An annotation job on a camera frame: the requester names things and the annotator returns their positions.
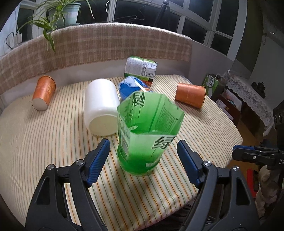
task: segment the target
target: plant pot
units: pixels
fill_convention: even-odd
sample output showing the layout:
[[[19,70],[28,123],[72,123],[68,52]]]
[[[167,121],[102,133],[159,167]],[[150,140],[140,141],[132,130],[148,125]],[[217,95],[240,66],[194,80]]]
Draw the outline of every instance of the plant pot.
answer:
[[[65,24],[64,24],[63,19],[60,17],[58,21],[54,23],[54,26],[56,25],[57,27],[67,27],[67,26],[75,25],[77,23],[77,16],[78,16],[78,11],[80,7],[81,7],[81,3],[70,3],[66,5],[63,9]],[[53,7],[47,10],[51,21],[53,19],[53,15],[55,11],[56,11],[56,7]]]

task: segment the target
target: wall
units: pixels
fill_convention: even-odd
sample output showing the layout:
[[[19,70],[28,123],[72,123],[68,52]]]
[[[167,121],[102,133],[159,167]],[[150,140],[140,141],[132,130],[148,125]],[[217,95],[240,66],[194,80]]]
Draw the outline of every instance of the wall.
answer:
[[[262,32],[262,12],[258,1],[247,0],[246,25],[236,59],[250,72],[258,57]]]
[[[251,71],[249,71],[239,60],[235,59],[230,73],[241,76],[245,79],[249,79],[251,76]]]
[[[284,49],[269,37],[261,44],[259,55],[249,79],[263,82],[268,105],[273,109],[284,100]]]
[[[232,64],[224,54],[192,40],[188,79],[193,84],[201,85],[208,73],[224,74]]]
[[[20,5],[16,7],[16,9],[12,12],[8,20],[6,21],[4,27],[0,31],[0,57],[5,53],[10,51],[11,49],[6,45],[6,38],[10,32],[16,33],[16,22],[18,18]]]

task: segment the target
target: white plastic bottle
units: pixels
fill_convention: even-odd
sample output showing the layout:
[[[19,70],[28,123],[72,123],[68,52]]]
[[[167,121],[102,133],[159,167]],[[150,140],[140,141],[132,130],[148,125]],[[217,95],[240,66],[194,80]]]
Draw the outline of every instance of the white plastic bottle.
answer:
[[[86,127],[94,135],[107,136],[117,132],[117,111],[120,104],[113,82],[92,81],[85,91],[84,117]]]

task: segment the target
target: green plastic bottle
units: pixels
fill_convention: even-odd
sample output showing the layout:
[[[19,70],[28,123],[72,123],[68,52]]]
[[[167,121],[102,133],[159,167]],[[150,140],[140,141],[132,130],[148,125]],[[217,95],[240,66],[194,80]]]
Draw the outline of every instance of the green plastic bottle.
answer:
[[[177,135],[184,112],[163,94],[139,91],[117,112],[119,163],[132,175],[144,175],[155,168]]]

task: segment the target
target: striped tablecloth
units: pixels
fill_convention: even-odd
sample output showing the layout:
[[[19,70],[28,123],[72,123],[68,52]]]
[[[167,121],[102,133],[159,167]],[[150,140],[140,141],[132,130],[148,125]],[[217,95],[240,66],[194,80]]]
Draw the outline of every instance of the striped tablecloth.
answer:
[[[117,85],[123,77],[110,80]],[[152,89],[174,100],[177,84],[186,82],[178,75],[157,75]],[[0,116],[0,193],[22,224],[46,166],[71,165],[103,138],[93,136],[84,125],[84,90],[88,83],[58,88],[44,112],[33,109],[30,95],[15,100]],[[204,160],[219,167],[229,163],[232,147],[242,143],[236,127],[208,97],[200,110],[176,104],[185,112],[183,124],[151,175],[136,177],[124,172],[116,156],[118,135],[107,137],[111,151],[90,193],[109,230],[143,229],[195,197],[197,190],[176,153],[179,140],[186,140]],[[70,186],[65,187],[72,220],[80,224]]]

